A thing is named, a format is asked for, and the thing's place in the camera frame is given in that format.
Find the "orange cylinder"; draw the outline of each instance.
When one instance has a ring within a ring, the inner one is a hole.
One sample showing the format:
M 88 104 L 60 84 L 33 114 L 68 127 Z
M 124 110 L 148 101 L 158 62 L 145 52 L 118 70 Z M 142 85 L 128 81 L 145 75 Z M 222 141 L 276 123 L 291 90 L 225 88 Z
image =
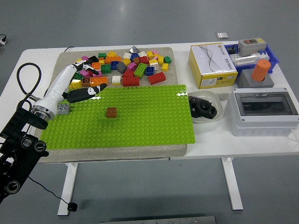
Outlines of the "orange cylinder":
M 261 82 L 265 79 L 268 71 L 271 67 L 271 63 L 265 59 L 261 59 L 257 62 L 253 72 L 251 74 L 251 78 L 255 81 Z

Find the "cardboard box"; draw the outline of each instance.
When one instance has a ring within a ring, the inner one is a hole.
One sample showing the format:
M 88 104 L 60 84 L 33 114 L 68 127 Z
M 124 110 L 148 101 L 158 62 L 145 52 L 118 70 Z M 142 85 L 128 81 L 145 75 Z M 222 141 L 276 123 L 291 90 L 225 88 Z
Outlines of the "cardboard box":
M 189 64 L 199 89 L 231 86 L 238 75 L 223 43 L 192 45 Z

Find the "white bowl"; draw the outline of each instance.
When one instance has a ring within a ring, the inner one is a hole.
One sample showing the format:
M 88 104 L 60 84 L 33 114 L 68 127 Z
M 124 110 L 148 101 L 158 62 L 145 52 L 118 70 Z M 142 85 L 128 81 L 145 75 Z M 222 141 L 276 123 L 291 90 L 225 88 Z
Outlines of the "white bowl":
M 221 116 L 223 115 L 223 107 L 221 105 L 219 97 L 215 93 L 213 93 L 211 91 L 202 90 L 202 91 L 197 91 L 197 92 L 190 92 L 190 93 L 188 93 L 188 96 L 199 97 L 199 98 L 202 98 L 202 99 L 205 99 L 205 100 L 211 102 L 212 106 L 214 106 L 217 111 L 217 114 L 213 119 L 208 119 L 205 117 L 192 118 L 193 123 L 200 124 L 200 123 L 215 121 L 215 120 L 221 118 Z

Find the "green baseplate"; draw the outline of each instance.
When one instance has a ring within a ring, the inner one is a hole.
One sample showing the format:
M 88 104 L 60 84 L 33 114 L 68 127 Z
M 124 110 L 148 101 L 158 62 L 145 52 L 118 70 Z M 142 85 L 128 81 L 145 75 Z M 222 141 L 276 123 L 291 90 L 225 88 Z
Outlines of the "green baseplate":
M 42 132 L 47 149 L 195 143 L 185 85 L 106 88 L 70 106 Z M 116 119 L 104 117 L 107 107 Z

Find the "table leg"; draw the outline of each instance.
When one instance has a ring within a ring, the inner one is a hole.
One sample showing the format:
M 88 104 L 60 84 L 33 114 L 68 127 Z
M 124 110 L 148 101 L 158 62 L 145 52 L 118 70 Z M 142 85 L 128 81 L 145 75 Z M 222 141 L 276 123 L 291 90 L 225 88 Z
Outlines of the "table leg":
M 76 174 L 78 169 L 78 163 L 66 163 L 68 166 L 65 181 L 64 181 L 64 189 L 62 191 L 61 198 L 64 199 L 67 203 L 71 202 L 71 197 L 74 190 Z M 69 211 L 67 210 L 67 204 L 60 200 L 60 205 L 58 209 L 58 216 L 68 216 Z
M 224 169 L 224 174 L 226 178 L 226 184 L 228 186 L 228 193 L 230 197 L 230 202 L 233 210 L 243 210 L 243 205 L 241 201 L 241 196 L 235 178 L 235 171 L 233 167 L 233 158 L 222 158 L 222 165 Z

